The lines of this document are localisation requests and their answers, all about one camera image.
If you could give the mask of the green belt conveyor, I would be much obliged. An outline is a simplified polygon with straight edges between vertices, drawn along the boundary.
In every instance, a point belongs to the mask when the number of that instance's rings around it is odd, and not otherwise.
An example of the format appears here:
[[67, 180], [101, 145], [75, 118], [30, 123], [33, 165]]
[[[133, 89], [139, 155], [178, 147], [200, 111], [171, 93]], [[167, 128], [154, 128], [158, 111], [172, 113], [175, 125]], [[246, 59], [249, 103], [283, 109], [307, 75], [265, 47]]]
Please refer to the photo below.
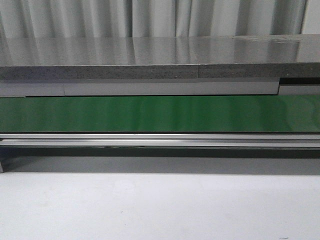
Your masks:
[[[1, 133], [306, 134], [317, 95], [17, 97], [0, 101]], [[2, 147], [6, 172], [318, 175], [307, 147]]]

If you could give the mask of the grey stone counter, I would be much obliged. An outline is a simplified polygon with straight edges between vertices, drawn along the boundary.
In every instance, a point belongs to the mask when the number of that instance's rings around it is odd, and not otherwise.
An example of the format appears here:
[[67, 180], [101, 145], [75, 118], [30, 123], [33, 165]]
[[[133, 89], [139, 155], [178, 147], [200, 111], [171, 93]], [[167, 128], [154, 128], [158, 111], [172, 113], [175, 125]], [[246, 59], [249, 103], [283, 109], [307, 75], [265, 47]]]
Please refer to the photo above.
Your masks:
[[0, 42], [2, 97], [317, 95], [320, 37], [44, 37]]

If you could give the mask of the white curtain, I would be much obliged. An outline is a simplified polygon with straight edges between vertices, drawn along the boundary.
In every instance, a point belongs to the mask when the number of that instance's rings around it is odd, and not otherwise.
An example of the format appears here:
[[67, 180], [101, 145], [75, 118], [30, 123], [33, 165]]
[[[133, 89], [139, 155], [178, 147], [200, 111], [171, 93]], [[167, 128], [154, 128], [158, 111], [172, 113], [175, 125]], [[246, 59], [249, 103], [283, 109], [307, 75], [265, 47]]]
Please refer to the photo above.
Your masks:
[[2, 38], [300, 34], [305, 0], [3, 0]]

